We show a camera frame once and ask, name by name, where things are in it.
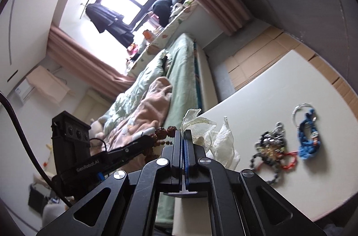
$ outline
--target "cardboard box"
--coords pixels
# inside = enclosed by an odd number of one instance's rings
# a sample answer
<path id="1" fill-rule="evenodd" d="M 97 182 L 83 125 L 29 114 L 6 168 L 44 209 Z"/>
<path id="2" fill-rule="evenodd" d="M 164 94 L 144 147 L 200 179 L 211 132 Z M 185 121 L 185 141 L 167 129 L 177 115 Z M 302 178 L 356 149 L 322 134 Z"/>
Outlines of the cardboard box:
<path id="1" fill-rule="evenodd" d="M 280 55 L 287 53 L 287 50 L 277 41 L 272 40 L 255 54 L 245 60 L 240 67 L 247 78 L 261 70 Z"/>
<path id="2" fill-rule="evenodd" d="M 245 45 L 242 49 L 240 49 L 237 53 L 235 53 L 234 58 L 239 65 L 254 53 L 256 53 L 259 49 L 263 48 L 266 44 L 271 41 L 271 37 L 260 34 L 255 39 L 251 40 L 247 45 Z"/>
<path id="3" fill-rule="evenodd" d="M 229 77 L 231 79 L 234 88 L 236 88 L 236 86 L 239 86 L 240 84 L 246 81 L 246 77 L 240 66 L 236 67 L 234 70 L 229 72 Z"/>
<path id="4" fill-rule="evenodd" d="M 299 46 L 300 42 L 294 39 L 293 37 L 290 37 L 286 33 L 280 34 L 278 37 L 275 38 L 275 41 L 277 41 L 279 44 L 281 44 L 284 48 L 287 50 L 291 50 Z"/>
<path id="5" fill-rule="evenodd" d="M 358 97 L 345 80 L 339 78 L 333 86 L 337 92 L 342 96 L 348 107 L 352 110 L 355 117 L 358 119 Z"/>
<path id="6" fill-rule="evenodd" d="M 263 34 L 266 34 L 267 36 L 271 37 L 271 39 L 275 39 L 278 37 L 283 30 L 276 28 L 275 26 L 270 26 L 268 29 L 266 29 Z"/>
<path id="7" fill-rule="evenodd" d="M 315 52 L 312 49 L 310 49 L 308 46 L 304 45 L 303 43 L 300 43 L 295 48 L 295 51 L 307 61 L 309 61 L 315 55 Z"/>
<path id="8" fill-rule="evenodd" d="M 275 58 L 272 62 L 270 62 L 269 64 L 264 66 L 262 69 L 260 69 L 256 73 L 254 73 L 250 78 L 248 78 L 245 82 L 241 83 L 239 86 L 234 86 L 235 90 L 238 91 L 239 89 L 241 89 L 242 87 L 244 87 L 245 85 L 247 85 L 248 83 L 253 81 L 256 77 L 258 77 L 260 74 L 262 74 L 268 68 L 270 68 L 272 65 L 274 65 L 276 62 L 278 62 L 284 55 L 285 54 L 282 54 L 282 55 L 278 56 L 277 58 Z"/>
<path id="9" fill-rule="evenodd" d="M 237 63 L 237 61 L 234 59 L 233 56 L 229 56 L 225 60 L 225 65 L 228 72 L 231 72 L 234 68 L 239 66 L 239 64 Z"/>
<path id="10" fill-rule="evenodd" d="M 331 83 L 333 84 L 338 80 L 339 75 L 334 69 L 332 69 L 323 59 L 319 56 L 315 56 L 309 61 L 319 72 Z"/>

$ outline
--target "orange object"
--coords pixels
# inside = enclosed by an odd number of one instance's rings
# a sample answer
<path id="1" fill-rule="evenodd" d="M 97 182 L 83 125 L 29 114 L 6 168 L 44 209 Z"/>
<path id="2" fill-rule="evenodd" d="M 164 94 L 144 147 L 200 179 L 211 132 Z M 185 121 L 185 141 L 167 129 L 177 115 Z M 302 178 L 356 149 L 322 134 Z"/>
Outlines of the orange object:
<path id="1" fill-rule="evenodd" d="M 293 161 L 290 162 L 287 166 L 282 166 L 283 169 L 291 169 L 297 164 L 297 153 L 297 151 L 285 153 L 285 156 L 292 156 Z"/>
<path id="2" fill-rule="evenodd" d="M 144 38 L 146 40 L 148 40 L 148 41 L 153 41 L 154 40 L 153 33 L 151 31 L 149 31 L 148 29 L 143 31 L 143 35 L 144 35 Z"/>

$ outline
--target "white table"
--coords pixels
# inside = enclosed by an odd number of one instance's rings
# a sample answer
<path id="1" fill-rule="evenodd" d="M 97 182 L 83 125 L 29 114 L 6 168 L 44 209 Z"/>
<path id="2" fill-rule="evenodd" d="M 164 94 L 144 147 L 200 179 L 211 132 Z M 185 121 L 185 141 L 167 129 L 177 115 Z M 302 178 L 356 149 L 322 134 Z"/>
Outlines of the white table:
<path id="1" fill-rule="evenodd" d="M 358 192 L 358 122 L 320 72 L 292 50 L 203 117 L 217 122 L 216 130 L 220 129 L 223 117 L 228 117 L 234 146 L 241 155 L 236 169 L 240 171 L 249 168 L 255 142 L 263 132 L 273 130 L 276 122 L 284 124 L 288 151 L 298 149 L 291 114 L 301 103 L 310 103 L 316 109 L 322 145 L 316 157 L 305 162 L 298 159 L 294 171 L 284 172 L 275 189 L 315 221 Z M 297 121 L 303 116 L 304 112 L 297 113 Z M 267 170 L 259 175 L 270 179 L 273 173 Z M 176 199 L 173 235 L 210 235 L 210 231 L 205 201 Z"/>

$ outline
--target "hanging clothes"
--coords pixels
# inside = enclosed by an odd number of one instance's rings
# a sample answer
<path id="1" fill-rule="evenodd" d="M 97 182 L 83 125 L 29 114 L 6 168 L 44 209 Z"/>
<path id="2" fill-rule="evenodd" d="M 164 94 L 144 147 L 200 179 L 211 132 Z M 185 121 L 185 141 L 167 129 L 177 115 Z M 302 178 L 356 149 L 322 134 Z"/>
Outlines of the hanging clothes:
<path id="1" fill-rule="evenodd" d="M 88 4 L 85 12 L 99 33 L 107 30 L 126 48 L 132 44 L 132 28 L 122 21 L 123 15 L 100 3 Z"/>

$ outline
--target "stuffed toy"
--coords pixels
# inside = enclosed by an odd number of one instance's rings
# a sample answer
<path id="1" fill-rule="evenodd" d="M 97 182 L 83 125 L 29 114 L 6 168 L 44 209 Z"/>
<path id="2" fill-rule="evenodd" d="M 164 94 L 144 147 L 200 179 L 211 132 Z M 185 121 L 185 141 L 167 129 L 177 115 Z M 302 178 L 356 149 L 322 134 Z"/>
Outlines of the stuffed toy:
<path id="1" fill-rule="evenodd" d="M 89 130 L 89 138 L 99 138 L 104 139 L 104 133 L 103 133 L 103 125 L 97 120 L 91 119 L 91 129 Z M 102 141 L 100 140 L 91 140 L 91 146 L 100 146 L 102 145 Z"/>

